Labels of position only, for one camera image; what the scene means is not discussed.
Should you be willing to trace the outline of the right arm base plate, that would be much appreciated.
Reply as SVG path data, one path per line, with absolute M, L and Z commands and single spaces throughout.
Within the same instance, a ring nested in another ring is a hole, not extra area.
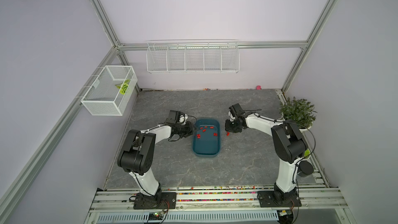
M 296 189 L 284 193 L 281 191 L 258 191 L 260 207 L 301 207 L 302 203 Z

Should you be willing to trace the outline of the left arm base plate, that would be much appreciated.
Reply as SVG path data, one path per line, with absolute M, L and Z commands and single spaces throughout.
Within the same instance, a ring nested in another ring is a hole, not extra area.
M 175 209 L 177 203 L 175 192 L 161 192 L 153 196 L 138 193 L 134 200 L 134 209 Z

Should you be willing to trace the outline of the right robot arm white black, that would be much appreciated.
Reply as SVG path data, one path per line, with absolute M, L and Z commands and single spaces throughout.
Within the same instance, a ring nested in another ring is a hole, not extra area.
M 307 177 L 314 172 L 305 154 L 308 146 L 302 132 L 293 120 L 275 120 L 245 111 L 240 104 L 229 107 L 229 119 L 226 120 L 227 132 L 241 133 L 243 129 L 256 129 L 273 138 L 274 148 L 279 157 L 279 171 L 274 184 L 274 196 L 287 200 L 297 194 L 296 178 Z

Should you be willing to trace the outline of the teal plastic storage box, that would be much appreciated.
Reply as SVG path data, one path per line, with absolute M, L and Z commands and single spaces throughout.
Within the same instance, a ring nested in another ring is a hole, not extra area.
M 213 158 L 221 150 L 220 124 L 211 118 L 198 119 L 193 133 L 192 150 L 198 157 Z

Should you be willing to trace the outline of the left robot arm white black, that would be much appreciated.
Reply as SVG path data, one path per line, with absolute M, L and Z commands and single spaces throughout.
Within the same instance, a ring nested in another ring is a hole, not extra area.
M 144 196 L 155 198 L 160 183 L 152 172 L 155 145 L 160 141 L 173 141 L 191 136 L 196 127 L 190 121 L 176 124 L 159 124 L 147 130 L 129 130 L 118 154 L 117 165 L 129 173 Z

